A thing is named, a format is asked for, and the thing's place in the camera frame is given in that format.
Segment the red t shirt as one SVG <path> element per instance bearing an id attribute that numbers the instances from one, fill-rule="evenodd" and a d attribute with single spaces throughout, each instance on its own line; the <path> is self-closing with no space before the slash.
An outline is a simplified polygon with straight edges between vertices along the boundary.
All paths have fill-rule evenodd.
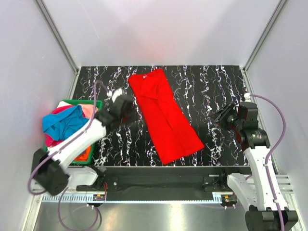
<path id="1" fill-rule="evenodd" d="M 162 164 L 167 165 L 204 148 L 174 100 L 162 69 L 144 75 L 132 75 L 128 83 Z"/>

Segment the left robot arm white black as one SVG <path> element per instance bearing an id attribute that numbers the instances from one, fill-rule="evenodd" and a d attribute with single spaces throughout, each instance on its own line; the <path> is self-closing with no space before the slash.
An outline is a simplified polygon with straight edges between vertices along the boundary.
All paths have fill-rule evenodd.
<path id="1" fill-rule="evenodd" d="M 104 138 L 121 124 L 130 121 L 133 99 L 125 94 L 113 96 L 108 110 L 94 112 L 92 118 L 80 130 L 49 152 L 38 149 L 33 156 L 31 179 L 34 179 L 50 195 L 58 195 L 65 188 L 91 187 L 97 191 L 103 187 L 102 172 L 95 167 L 74 167 L 70 164 L 89 146 Z"/>

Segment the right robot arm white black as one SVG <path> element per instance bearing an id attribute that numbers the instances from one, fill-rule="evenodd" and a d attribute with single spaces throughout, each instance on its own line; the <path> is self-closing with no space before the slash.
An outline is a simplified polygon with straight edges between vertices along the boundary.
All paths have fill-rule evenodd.
<path id="1" fill-rule="evenodd" d="M 245 209 L 250 231 L 290 231 L 298 214 L 288 207 L 275 175 L 268 135 L 258 125 L 258 108 L 253 102 L 232 103 L 213 114 L 221 128 L 233 131 L 247 158 L 254 188 L 240 173 L 225 174 L 218 179 L 222 190 L 232 190 Z"/>

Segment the green plastic basket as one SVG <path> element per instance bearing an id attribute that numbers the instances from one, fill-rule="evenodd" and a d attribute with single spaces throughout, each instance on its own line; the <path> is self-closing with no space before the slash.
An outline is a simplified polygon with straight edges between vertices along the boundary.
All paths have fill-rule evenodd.
<path id="1" fill-rule="evenodd" d="M 83 104 L 93 104 L 94 101 L 93 100 L 69 100 L 69 99 L 65 99 L 62 100 L 66 103 L 72 104 L 73 107 L 78 105 L 78 103 L 83 103 Z M 93 158 L 94 158 L 94 151 L 95 151 L 95 145 L 96 144 L 92 144 L 92 152 L 88 158 L 88 160 L 86 162 L 75 162 L 74 160 L 71 162 L 70 165 L 81 165 L 81 166 L 86 166 L 86 165 L 90 165 L 93 162 Z M 44 145 L 43 150 L 44 151 L 48 151 L 50 148 L 52 147 L 47 147 L 46 145 Z"/>

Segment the white t shirt in basket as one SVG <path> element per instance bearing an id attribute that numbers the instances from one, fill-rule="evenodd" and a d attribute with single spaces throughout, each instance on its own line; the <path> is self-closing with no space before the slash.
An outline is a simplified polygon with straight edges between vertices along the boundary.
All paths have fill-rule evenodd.
<path id="1" fill-rule="evenodd" d="M 78 103 L 78 105 L 81 106 L 84 117 L 87 118 L 87 119 L 91 119 L 91 117 L 93 115 L 93 108 L 94 108 L 93 104 Z M 61 101 L 58 104 L 57 108 L 65 107 L 65 106 L 68 107 L 68 106 L 73 106 L 73 105 L 66 103 L 64 101 Z"/>

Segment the orange t shirt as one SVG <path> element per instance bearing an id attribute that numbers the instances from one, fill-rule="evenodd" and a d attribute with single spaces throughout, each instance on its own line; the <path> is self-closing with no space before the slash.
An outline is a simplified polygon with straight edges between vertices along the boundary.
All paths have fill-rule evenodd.
<path id="1" fill-rule="evenodd" d="M 92 152 L 92 146 L 89 146 L 83 153 L 74 159 L 75 162 L 86 162 Z"/>

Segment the blue t shirt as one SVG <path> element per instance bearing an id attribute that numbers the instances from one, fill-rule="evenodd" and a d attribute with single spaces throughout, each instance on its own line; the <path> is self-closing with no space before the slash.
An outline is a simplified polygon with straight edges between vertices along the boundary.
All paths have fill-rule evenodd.
<path id="1" fill-rule="evenodd" d="M 60 113 L 43 117 L 42 130 L 54 141 L 64 141 L 82 128 L 88 120 L 83 116 L 81 106 L 76 105 Z"/>

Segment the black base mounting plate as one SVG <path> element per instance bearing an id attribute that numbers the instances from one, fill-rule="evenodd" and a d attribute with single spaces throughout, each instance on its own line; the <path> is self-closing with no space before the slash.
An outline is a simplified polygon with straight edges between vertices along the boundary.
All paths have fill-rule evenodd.
<path id="1" fill-rule="evenodd" d="M 219 192 L 218 178 L 227 167 L 107 167 L 100 188 L 78 186 L 91 193 L 107 190 L 113 199 L 206 199 Z"/>

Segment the right aluminium frame post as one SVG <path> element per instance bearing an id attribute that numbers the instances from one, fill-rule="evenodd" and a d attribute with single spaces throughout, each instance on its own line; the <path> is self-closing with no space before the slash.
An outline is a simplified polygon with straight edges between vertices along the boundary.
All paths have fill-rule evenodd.
<path id="1" fill-rule="evenodd" d="M 264 30 L 261 33 L 252 53 L 250 54 L 247 62 L 243 66 L 244 72 L 247 72 L 252 65 L 253 61 L 255 60 L 256 56 L 258 55 L 260 49 L 262 48 L 264 42 L 266 41 L 268 35 L 272 31 L 273 27 L 275 26 L 278 18 L 280 17 L 282 11 L 284 10 L 285 6 L 287 5 L 288 0 L 279 0 L 277 6 L 275 7 L 270 19 L 268 20 Z"/>

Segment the aluminium frame post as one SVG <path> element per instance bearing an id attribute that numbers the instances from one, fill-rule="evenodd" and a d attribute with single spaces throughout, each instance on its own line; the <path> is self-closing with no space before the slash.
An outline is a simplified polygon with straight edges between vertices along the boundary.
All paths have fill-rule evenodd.
<path id="1" fill-rule="evenodd" d="M 54 36 L 58 46 L 60 47 L 60 50 L 62 51 L 65 59 L 67 60 L 70 68 L 72 69 L 73 73 L 76 75 L 79 71 L 79 67 L 75 63 L 72 55 L 70 54 L 62 36 L 60 35 L 59 30 L 57 29 L 57 26 L 52 19 L 52 16 L 43 0 L 34 0 L 34 3 L 37 5 L 41 15 L 43 16 L 46 24 L 48 25 L 52 35 Z"/>
<path id="2" fill-rule="evenodd" d="M 247 62 L 243 66 L 244 72 L 247 72 L 252 65 L 253 61 L 255 60 L 256 56 L 258 55 L 260 49 L 262 48 L 264 42 L 266 41 L 268 35 L 272 31 L 273 27 L 275 26 L 278 18 L 280 17 L 282 11 L 284 10 L 285 6 L 287 5 L 288 0 L 279 0 L 277 6 L 275 7 L 270 19 L 268 20 L 264 30 L 261 33 L 252 53 L 250 54 Z"/>

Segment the left aluminium frame post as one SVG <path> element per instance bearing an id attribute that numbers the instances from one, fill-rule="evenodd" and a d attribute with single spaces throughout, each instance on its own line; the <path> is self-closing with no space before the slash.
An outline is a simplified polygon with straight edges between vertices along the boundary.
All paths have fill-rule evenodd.
<path id="1" fill-rule="evenodd" d="M 65 59 L 67 60 L 70 68 L 72 69 L 73 73 L 76 75 L 79 71 L 79 67 L 75 63 L 72 55 L 70 54 L 62 36 L 60 35 L 59 30 L 57 29 L 57 26 L 52 19 L 52 16 L 43 0 L 34 0 L 34 3 L 37 5 L 41 15 L 43 16 L 46 24 L 48 25 L 52 35 L 54 36 L 58 46 L 60 47 L 60 50 L 62 51 Z"/>

